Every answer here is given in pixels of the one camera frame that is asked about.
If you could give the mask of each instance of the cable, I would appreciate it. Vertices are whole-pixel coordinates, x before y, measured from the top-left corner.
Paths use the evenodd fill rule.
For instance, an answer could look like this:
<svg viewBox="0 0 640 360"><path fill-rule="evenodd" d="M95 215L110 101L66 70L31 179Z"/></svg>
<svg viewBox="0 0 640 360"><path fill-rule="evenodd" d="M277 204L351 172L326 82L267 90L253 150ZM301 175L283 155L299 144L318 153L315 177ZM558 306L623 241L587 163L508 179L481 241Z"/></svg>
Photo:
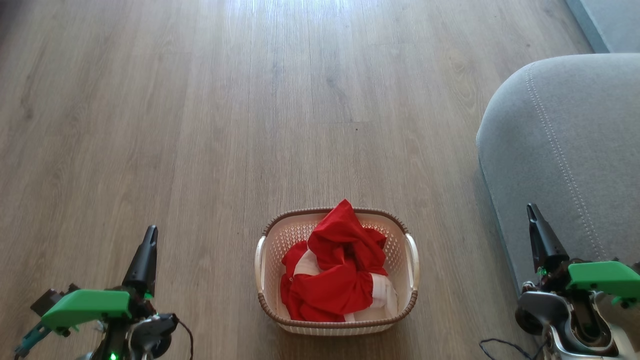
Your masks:
<svg viewBox="0 0 640 360"><path fill-rule="evenodd" d="M484 348L484 343L488 343L491 341L497 341L499 343L503 343L503 344L507 344L510 347L515 348L516 350L518 350L527 360L536 360L538 358L538 356L540 355L540 353L542 352L542 349L545 348L545 346L547 345L547 342L545 341L542 345L540 345L540 347L538 348L538 351L536 351L535 354L533 354L533 356L530 356L525 350L523 350L521 347L519 347L516 344L510 343L508 341L505 340L500 340L500 339L496 339L496 338L491 338L491 339L485 339L483 341L480 341L478 343L478 345L480 345L480 348L482 349L482 351L484 352L485 355L487 355L489 357L489 359L491 360L496 360L496 358L494 358L493 356L491 356L491 354L489 354L489 351L487 351Z"/></svg>
<svg viewBox="0 0 640 360"><path fill-rule="evenodd" d="M151 319L151 318L148 318L148 319L142 320L142 321L141 321L141 322L139 322L139 323L135 323L135 324L133 324L133 325L131 326L131 328L129 329L129 341L128 341L128 344L129 344L129 353L130 353L130 356L131 356L131 358L132 358L133 360L136 360L136 359L135 359L135 352L133 351L133 347L131 347L131 339L133 339L133 332L136 330L136 328L137 328L141 323L147 323L147 322L151 322L151 321L153 321L153 319Z"/></svg>
<svg viewBox="0 0 640 360"><path fill-rule="evenodd" d="M182 322L182 320L180 320L177 316L175 318L178 319L180 325L182 325L182 327L189 333L189 340L191 341L191 356L189 357L189 360L193 360L193 333L191 332L191 329L189 329L189 327L185 325L184 322Z"/></svg>

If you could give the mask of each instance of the stitching seam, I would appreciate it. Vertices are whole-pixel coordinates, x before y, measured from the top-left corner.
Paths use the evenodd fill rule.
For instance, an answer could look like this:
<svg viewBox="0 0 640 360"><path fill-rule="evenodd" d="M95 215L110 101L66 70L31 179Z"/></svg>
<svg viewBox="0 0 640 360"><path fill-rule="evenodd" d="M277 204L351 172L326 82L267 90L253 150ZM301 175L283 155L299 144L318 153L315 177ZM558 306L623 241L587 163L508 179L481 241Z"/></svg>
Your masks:
<svg viewBox="0 0 640 360"><path fill-rule="evenodd" d="M596 257L598 258L598 260L602 260L602 258L600 257L600 252L602 252L602 254L605 257L606 257L606 253L604 251L604 248L602 247L602 243L600 243L600 239L598 238L598 234L595 231L593 222L591 221L591 217L587 212L587 207L584 203L584 199L582 198L582 195L580 194L580 190L578 189L578 186L575 183L573 174L569 169L569 165L567 164L566 158L564 156L564 152L562 151L562 148L560 148L560 144L558 142L556 132L554 131L554 128L551 125L551 121L547 116L547 112L545 111L542 105L542 101L538 96L538 91L536 90L536 87L533 81L533 74L531 71L535 64L536 63L532 63L529 67L527 67L527 70L525 71L525 81L527 83L527 90L529 91L529 96L531 96L531 101L533 102L533 105L536 108L536 112L540 117L540 122L542 123L542 126L545 128L545 132L547 133L547 138L549 139L551 148L553 149L554 154L556 155L556 160L558 162L558 165L560 166L561 172L563 173L564 180L566 181L566 184L569 187L569 191L571 192L573 202L575 203L575 207L578 210L578 214L580 214L582 225L584 226L584 229L587 232L587 237L591 242L591 246L593 247L593 250L595 251ZM595 236L596 242L598 243L598 246L596 246L596 242L593 241L594 236Z"/></svg>

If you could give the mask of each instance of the black wire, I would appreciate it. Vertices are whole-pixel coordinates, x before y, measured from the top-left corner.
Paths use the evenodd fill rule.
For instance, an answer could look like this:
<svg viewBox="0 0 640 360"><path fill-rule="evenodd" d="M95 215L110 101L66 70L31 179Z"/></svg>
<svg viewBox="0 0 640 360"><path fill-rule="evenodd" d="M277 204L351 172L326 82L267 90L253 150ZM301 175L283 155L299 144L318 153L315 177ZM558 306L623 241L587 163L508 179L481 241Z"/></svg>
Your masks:
<svg viewBox="0 0 640 360"><path fill-rule="evenodd" d="M184 322L182 322L182 320L178 319L178 322L189 333L189 340L191 341L191 356L189 357L189 360L193 360L193 333L191 332L191 329L189 329L189 327L187 327L187 325L184 325Z"/></svg>
<svg viewBox="0 0 640 360"><path fill-rule="evenodd" d="M500 340L500 339L496 339L496 338L491 338L491 339L485 339L483 341L480 341L478 343L478 345L480 345L480 348L482 349L482 351L484 352L485 355L487 355L489 357L489 359L491 360L496 360L496 358L494 358L493 356L491 356L491 354L489 354L489 351L487 351L484 348L484 343L488 343L491 341L497 341L499 343L503 343L503 344L507 344L510 347L515 348L516 350L518 350L527 360L536 360L538 358L538 356L540 355L540 352L542 352L542 349L545 348L545 346L547 345L547 342L544 342L542 345L540 345L540 347L538 348L538 351L536 351L535 354L533 354L533 356L529 355L529 353L527 353L525 350L523 350L521 347L519 347L516 344L510 343L508 341L504 341L504 340Z"/></svg>

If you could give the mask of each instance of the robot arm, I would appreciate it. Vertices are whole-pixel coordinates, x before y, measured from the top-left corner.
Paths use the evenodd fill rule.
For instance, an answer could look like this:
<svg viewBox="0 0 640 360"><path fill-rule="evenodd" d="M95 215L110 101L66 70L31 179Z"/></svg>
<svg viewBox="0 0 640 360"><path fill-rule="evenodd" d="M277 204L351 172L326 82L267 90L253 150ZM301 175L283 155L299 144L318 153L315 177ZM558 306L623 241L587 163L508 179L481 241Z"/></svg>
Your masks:
<svg viewBox="0 0 640 360"><path fill-rule="evenodd" d="M71 284L66 293L51 289L31 309L40 316L15 349L15 358L29 351L49 333L70 335L69 329L99 320L105 325L102 342L85 359L154 359L171 344L180 320L175 314L157 314L150 300L156 288L157 227L147 229L121 286L107 290L80 289Z"/></svg>
<svg viewBox="0 0 640 360"><path fill-rule="evenodd" d="M527 213L540 281L523 284L516 310L520 327L544 336L553 359L636 360L626 333L600 316L595 297L602 292L615 295L614 303L625 309L636 305L640 266L570 259L538 207L529 204Z"/></svg>

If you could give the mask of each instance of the basket handle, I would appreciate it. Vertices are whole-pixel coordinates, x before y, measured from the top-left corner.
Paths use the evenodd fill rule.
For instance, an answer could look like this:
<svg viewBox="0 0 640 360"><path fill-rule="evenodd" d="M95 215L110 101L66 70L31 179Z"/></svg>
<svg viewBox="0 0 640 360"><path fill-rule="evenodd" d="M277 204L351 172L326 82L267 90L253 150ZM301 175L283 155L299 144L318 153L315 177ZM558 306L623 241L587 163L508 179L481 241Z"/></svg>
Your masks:
<svg viewBox="0 0 640 360"><path fill-rule="evenodd" d="M253 262L255 270L255 286L258 289L258 294L261 294L264 291L264 267L262 266L262 258L264 257L264 240L266 238L266 236L262 236L260 240L258 240L258 246L255 249L255 261Z"/></svg>
<svg viewBox="0 0 640 360"><path fill-rule="evenodd" d="M406 240L406 244L409 249L407 251L409 257L411 268L409 272L411 273L411 287L413 291L418 290L418 285L420 284L420 260L418 259L418 248L415 246L415 241L409 233L404 234L404 239Z"/></svg>

